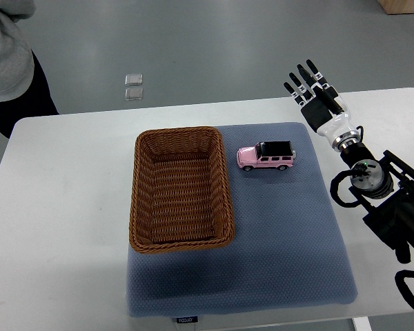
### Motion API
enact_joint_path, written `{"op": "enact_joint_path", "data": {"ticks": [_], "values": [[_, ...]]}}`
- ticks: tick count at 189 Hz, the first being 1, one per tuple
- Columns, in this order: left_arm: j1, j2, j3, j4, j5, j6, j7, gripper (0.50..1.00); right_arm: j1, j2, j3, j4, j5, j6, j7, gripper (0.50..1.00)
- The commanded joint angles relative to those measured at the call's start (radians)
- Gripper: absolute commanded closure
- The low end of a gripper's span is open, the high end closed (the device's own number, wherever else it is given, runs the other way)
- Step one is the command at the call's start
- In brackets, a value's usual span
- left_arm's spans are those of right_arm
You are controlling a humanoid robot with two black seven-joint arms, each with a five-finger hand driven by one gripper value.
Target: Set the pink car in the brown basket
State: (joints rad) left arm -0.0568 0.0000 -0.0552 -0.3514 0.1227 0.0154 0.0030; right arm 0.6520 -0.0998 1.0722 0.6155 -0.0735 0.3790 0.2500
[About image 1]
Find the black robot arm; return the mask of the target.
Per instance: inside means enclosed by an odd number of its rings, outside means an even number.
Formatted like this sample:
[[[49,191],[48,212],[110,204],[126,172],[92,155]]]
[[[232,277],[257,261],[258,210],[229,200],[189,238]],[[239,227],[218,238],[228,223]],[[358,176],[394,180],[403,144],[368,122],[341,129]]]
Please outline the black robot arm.
[[[311,60],[297,65],[284,87],[301,108],[310,128],[327,139],[347,170],[336,175],[330,194],[343,208],[362,206],[364,223],[406,264],[414,249],[414,169],[386,150],[376,159],[363,142],[362,126],[351,124],[351,114],[336,89]]]

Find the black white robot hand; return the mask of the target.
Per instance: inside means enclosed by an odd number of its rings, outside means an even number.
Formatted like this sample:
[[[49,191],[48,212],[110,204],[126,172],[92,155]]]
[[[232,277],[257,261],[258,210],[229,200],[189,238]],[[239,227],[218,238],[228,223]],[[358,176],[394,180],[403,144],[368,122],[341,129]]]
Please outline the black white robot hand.
[[[284,82],[284,87],[294,101],[302,107],[301,113],[307,124],[319,136],[325,137],[335,151],[342,151],[349,145],[358,143],[359,130],[351,124],[351,113],[346,104],[337,97],[334,87],[328,84],[324,75],[310,59],[306,60],[306,64],[313,74],[301,64],[297,64],[297,69],[316,97],[313,99],[313,94],[292,72],[288,75],[301,94],[288,82]]]

